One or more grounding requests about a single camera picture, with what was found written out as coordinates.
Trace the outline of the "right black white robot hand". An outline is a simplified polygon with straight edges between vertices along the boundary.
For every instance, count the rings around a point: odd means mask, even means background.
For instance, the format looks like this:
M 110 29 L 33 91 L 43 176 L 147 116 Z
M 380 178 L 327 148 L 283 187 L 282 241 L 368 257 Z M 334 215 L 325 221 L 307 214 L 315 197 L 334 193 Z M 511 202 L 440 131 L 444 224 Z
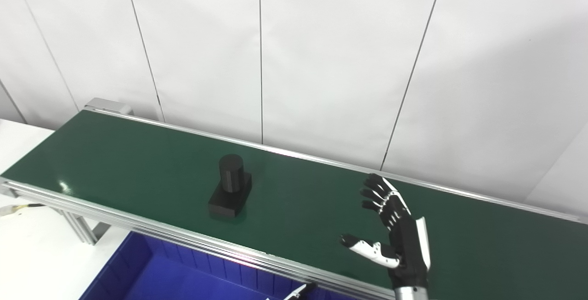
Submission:
M 373 210 L 388 230 L 389 244 L 343 234 L 347 249 L 388 269 L 394 289 L 428 288 L 431 265 L 425 218 L 415 219 L 401 193 L 384 177 L 369 174 L 360 194 L 362 208 Z

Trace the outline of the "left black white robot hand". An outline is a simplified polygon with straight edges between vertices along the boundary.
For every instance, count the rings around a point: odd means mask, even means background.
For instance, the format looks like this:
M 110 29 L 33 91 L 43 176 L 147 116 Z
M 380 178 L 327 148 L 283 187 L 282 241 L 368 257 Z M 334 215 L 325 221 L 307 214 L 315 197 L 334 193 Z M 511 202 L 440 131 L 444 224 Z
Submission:
M 283 300 L 306 300 L 308 294 L 310 294 L 315 288 L 317 284 L 315 283 L 305 283 L 291 291 Z

